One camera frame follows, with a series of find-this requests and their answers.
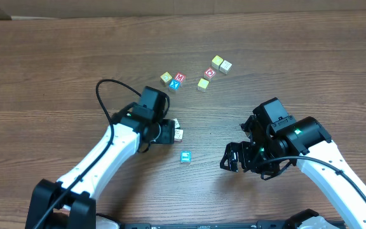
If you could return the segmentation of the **red edged wooden block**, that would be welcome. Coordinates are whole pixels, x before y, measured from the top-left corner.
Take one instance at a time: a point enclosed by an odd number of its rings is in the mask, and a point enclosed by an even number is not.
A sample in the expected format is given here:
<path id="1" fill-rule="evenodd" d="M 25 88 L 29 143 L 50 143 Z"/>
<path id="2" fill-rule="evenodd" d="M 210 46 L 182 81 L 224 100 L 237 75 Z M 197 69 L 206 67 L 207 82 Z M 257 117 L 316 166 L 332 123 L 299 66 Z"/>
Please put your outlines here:
<path id="1" fill-rule="evenodd" d="M 182 142 L 183 133 L 182 129 L 175 129 L 174 141 Z"/>

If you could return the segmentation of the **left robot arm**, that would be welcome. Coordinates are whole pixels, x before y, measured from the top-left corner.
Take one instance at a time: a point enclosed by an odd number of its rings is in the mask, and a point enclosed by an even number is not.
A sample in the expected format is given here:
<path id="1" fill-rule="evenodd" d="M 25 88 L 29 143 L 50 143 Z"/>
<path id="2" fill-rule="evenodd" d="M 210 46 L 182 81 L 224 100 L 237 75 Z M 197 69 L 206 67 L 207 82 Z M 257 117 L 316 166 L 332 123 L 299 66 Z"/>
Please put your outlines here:
<path id="1" fill-rule="evenodd" d="M 56 182 L 41 180 L 32 193 L 26 228 L 95 228 L 96 204 L 113 175 L 143 145 L 173 144 L 175 124 L 166 119 L 170 99 L 145 87 L 109 118 L 97 145 Z"/>

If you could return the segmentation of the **green edged wooden block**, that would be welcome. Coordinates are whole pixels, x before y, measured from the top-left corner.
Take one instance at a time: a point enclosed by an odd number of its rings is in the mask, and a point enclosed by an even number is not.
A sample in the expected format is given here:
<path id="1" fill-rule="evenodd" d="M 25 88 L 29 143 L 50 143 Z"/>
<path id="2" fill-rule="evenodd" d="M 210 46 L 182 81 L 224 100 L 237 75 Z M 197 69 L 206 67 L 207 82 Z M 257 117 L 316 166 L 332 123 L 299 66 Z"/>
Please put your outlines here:
<path id="1" fill-rule="evenodd" d="M 174 121 L 174 124 L 175 124 L 175 129 L 180 128 L 180 124 L 179 124 L 178 120 L 175 118 L 175 119 L 173 119 L 173 121 Z"/>

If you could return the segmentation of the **blue wooden block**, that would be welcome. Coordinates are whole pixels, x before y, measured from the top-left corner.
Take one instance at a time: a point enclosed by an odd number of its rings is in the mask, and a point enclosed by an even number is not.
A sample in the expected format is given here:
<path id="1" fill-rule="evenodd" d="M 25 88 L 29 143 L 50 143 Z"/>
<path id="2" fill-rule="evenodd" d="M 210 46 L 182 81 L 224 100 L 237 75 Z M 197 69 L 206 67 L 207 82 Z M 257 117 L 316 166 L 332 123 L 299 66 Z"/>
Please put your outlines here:
<path id="1" fill-rule="evenodd" d="M 181 163 L 190 163 L 191 162 L 191 152 L 190 151 L 182 151 L 180 153 L 180 162 Z"/>

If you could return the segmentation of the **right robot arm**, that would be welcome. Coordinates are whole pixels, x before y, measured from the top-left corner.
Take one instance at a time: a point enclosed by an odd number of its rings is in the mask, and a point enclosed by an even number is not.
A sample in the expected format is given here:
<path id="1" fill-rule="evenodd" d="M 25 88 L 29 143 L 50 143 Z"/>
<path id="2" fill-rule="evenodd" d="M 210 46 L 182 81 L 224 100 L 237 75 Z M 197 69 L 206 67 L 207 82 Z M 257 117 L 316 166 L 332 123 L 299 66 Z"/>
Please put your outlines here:
<path id="1" fill-rule="evenodd" d="M 222 169 L 250 171 L 267 181 L 296 166 L 349 228 L 366 228 L 366 185 L 319 121 L 311 116 L 297 121 L 274 97 L 257 106 L 240 127 L 248 140 L 227 144 Z"/>

